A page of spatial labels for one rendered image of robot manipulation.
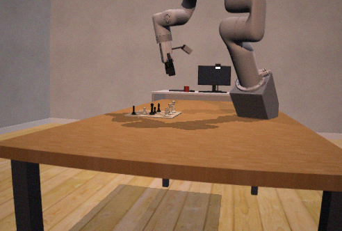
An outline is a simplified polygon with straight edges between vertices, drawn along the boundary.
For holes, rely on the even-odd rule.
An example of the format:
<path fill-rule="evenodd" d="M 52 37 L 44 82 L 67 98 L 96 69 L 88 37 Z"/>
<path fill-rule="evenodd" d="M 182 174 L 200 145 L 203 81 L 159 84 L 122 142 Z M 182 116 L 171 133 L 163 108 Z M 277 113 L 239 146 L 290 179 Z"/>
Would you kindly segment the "chessboard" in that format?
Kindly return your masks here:
<path fill-rule="evenodd" d="M 176 113 L 172 113 L 171 115 L 168 114 L 169 116 L 164 116 L 165 115 L 165 111 L 161 111 L 161 112 L 156 112 L 155 115 L 150 115 L 151 111 L 147 111 L 145 110 L 146 114 L 143 114 L 144 110 L 139 110 L 136 111 L 136 115 L 131 115 L 132 113 L 126 114 L 124 116 L 128 116 L 128 117 L 141 117 L 141 118 L 167 118 L 167 119 L 173 119 L 176 116 L 178 116 L 179 114 L 181 114 L 182 112 L 176 112 Z M 154 116 L 154 117 L 152 117 Z"/>

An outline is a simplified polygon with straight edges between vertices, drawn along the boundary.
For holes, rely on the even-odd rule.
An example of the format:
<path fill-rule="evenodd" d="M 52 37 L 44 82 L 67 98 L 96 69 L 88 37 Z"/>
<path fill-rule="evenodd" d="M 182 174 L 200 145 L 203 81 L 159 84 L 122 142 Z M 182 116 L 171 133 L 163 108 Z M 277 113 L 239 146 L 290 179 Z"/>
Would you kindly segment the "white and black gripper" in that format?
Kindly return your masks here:
<path fill-rule="evenodd" d="M 160 52 L 161 52 L 161 60 L 162 63 L 165 64 L 165 71 L 166 74 L 169 74 L 169 76 L 174 76 L 175 71 L 174 71 L 174 65 L 173 65 L 173 54 L 172 54 L 172 47 L 170 41 L 163 41 L 163 42 L 157 42 L 159 43 L 160 47 Z"/>

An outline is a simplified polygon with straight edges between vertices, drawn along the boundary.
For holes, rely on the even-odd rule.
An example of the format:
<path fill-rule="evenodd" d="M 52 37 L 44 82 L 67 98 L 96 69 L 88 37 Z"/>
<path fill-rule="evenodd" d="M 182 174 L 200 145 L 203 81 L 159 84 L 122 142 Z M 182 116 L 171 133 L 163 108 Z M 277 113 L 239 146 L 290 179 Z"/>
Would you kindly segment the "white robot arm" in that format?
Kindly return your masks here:
<path fill-rule="evenodd" d="M 197 0 L 183 0 L 179 9 L 153 15 L 156 41 L 172 40 L 170 26 L 184 25 L 193 14 Z M 264 76 L 271 73 L 259 70 L 251 42 L 263 38 L 266 25 L 266 0 L 225 0 L 229 13 L 250 13 L 247 17 L 228 17 L 221 21 L 219 33 L 231 56 L 239 90 L 250 92 L 260 88 Z M 241 42 L 243 41 L 243 42 Z"/>

